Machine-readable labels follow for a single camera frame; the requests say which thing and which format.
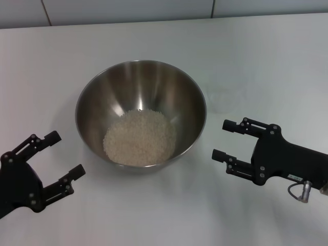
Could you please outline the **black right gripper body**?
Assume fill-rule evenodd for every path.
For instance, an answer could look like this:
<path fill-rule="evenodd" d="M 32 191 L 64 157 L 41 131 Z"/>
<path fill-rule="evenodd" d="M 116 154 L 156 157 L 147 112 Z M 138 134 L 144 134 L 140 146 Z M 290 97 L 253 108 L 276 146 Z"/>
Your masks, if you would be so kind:
<path fill-rule="evenodd" d="M 328 154 L 286 141 L 275 124 L 267 125 L 258 137 L 251 164 L 253 183 L 259 186 L 275 176 L 297 183 L 310 181 L 317 190 L 328 183 Z"/>

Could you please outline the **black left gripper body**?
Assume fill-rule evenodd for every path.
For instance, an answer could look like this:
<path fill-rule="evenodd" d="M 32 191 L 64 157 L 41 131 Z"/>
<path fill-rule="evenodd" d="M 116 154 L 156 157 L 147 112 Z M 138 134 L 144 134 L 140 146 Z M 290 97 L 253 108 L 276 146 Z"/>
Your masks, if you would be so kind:
<path fill-rule="evenodd" d="M 31 166 L 12 152 L 2 155 L 0 161 L 0 218 L 21 207 L 43 211 L 43 184 Z"/>

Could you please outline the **clear plastic cup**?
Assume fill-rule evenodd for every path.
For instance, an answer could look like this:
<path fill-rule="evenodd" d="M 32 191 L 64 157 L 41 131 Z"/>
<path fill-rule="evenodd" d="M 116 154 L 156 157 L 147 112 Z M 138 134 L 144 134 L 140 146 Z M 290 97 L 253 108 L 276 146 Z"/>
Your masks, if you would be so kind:
<path fill-rule="evenodd" d="M 207 95 L 215 112 L 227 114 L 234 111 L 242 102 L 244 89 L 242 87 L 225 87 L 219 84 L 209 84 Z"/>

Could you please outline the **stainless steel mixing bowl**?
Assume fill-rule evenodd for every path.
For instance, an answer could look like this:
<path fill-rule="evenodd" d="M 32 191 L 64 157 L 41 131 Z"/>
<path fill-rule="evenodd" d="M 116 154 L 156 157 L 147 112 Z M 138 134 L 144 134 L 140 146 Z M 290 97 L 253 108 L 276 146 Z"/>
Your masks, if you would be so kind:
<path fill-rule="evenodd" d="M 206 100 L 192 77 L 164 62 L 134 60 L 107 68 L 85 86 L 76 104 L 76 128 L 95 155 L 111 162 L 103 146 L 108 127 L 124 113 L 144 109 L 159 111 L 170 120 L 177 134 L 175 150 L 161 163 L 119 164 L 120 169 L 146 173 L 168 166 L 195 145 L 206 125 Z"/>

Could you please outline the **white rice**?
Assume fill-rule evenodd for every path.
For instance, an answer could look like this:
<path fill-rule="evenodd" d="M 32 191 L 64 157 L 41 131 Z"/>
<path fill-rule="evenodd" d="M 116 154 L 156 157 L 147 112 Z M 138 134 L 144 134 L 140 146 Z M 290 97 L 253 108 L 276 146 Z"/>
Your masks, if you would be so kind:
<path fill-rule="evenodd" d="M 103 139 L 113 162 L 145 167 L 168 160 L 176 147 L 176 130 L 160 112 L 131 110 L 112 123 Z"/>

